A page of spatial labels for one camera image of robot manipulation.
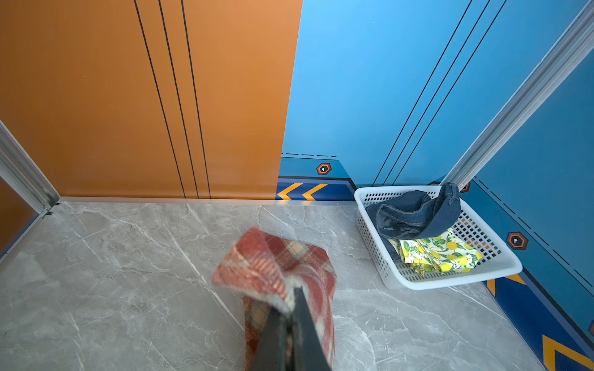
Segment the right aluminium corner post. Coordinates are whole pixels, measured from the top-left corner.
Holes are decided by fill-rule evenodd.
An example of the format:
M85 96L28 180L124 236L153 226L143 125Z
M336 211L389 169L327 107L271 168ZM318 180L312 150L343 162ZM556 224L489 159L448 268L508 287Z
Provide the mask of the right aluminium corner post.
M505 146L593 51L593 2L587 2L552 48L442 180L460 189Z

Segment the white plastic laundry basket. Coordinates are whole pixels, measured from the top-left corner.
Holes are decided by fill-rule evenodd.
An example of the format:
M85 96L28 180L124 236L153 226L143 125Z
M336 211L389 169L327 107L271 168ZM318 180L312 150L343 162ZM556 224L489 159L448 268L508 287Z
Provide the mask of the white plastic laundry basket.
M489 281L522 272L521 261L513 250L465 201L461 202L461 214L453 224L453 232L470 247L482 253L483 258L477 262L475 268L468 273L428 272L422 276L416 274L408 264L401 261L395 262L372 223L373 219L367 212L367 207L414 190L425 192L435 198L439 195L440 187L438 185L362 187L354 193L357 203L357 228L387 288L406 287L416 291L429 290Z

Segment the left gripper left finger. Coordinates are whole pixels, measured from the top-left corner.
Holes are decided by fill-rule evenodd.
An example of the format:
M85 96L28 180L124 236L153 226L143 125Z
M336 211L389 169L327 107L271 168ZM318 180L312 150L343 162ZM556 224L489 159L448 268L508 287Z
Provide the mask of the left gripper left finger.
M272 309L262 331L250 370L285 371L287 366L288 322L278 310Z

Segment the dark blue denim skirt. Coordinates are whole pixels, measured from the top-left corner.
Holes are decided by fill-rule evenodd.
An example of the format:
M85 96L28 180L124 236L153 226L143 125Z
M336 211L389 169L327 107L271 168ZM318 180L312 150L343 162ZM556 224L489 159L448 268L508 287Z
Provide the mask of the dark blue denim skirt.
M459 187L447 183L439 195L414 190L367 207L378 233L387 240L420 240L446 232L461 214Z

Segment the lemon print skirt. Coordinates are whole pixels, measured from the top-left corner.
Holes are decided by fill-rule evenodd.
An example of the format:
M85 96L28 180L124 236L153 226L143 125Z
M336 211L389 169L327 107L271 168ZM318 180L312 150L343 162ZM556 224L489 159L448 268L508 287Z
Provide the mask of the lemon print skirt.
M419 275L468 273L484 258L479 251L465 243L448 229L437 237L418 240L389 240L397 256Z

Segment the red plaid skirt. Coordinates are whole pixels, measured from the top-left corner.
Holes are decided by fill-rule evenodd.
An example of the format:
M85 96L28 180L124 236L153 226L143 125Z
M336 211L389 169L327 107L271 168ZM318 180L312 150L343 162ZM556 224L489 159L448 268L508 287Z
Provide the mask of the red plaid skirt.
M251 228L221 261L213 274L213 284L244 296L247 370L250 370L272 309L287 318L286 370L293 370L292 313L296 288L303 289L323 352L332 369L336 353L332 306L337 274L325 250Z

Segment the aluminium corner post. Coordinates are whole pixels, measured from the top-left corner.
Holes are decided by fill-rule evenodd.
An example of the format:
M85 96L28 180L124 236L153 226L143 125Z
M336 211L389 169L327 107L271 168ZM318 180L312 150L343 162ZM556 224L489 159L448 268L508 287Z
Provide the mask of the aluminium corner post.
M60 202L60 194L1 122L1 178L38 214Z
M593 2L587 2L552 48L442 180L460 189L505 146L593 51Z

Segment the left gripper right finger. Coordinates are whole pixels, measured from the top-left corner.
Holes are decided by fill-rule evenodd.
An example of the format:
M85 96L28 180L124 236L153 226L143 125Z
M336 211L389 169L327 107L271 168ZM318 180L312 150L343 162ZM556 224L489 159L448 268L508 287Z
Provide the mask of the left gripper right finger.
M303 289L296 288L292 313L292 369L297 371L331 371L318 338Z

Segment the left aluminium corner post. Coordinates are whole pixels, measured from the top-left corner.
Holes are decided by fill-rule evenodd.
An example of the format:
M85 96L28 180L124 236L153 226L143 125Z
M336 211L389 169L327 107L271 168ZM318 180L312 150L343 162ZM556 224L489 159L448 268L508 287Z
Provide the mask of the left aluminium corner post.
M38 214L60 202L60 194L1 122L1 178Z

